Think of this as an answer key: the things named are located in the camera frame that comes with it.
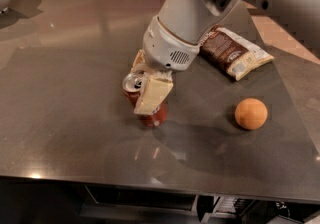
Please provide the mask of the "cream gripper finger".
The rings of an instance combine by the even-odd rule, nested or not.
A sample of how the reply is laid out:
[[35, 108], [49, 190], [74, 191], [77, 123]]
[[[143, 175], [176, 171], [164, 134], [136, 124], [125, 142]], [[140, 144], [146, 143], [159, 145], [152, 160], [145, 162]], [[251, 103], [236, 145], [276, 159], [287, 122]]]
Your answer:
[[152, 115], [173, 88], [172, 72], [145, 72], [134, 113]]
[[140, 49], [136, 54], [136, 57], [133, 61], [130, 72], [131, 73], [144, 72], [145, 70], [146, 70], [145, 52], [142, 49]]

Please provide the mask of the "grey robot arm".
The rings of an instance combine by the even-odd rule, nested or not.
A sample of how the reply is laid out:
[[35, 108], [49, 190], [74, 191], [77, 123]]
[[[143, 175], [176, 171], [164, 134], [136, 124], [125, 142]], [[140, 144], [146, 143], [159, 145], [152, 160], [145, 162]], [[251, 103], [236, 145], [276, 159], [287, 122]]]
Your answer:
[[[149, 24], [133, 69], [154, 73], [143, 78], [136, 114], [151, 115], [172, 88], [165, 72], [184, 71], [200, 51], [210, 27], [221, 22], [240, 0], [166, 0]], [[242, 0], [265, 12], [309, 51], [320, 51], [320, 0]]]

